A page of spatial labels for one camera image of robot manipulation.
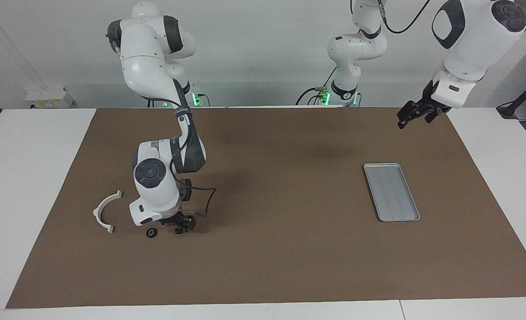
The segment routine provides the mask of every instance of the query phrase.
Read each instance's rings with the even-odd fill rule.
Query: white curved object
[[[101,212],[103,212],[103,209],[106,207],[107,204],[109,204],[113,200],[120,199],[121,196],[122,196],[122,191],[119,190],[116,192],[116,194],[110,195],[107,198],[105,198],[103,201],[101,201],[98,207],[92,211],[92,215],[95,216],[96,221],[103,227],[107,228],[107,231],[109,233],[112,233],[115,227],[110,224],[105,224],[102,220],[100,220],[100,214]]]

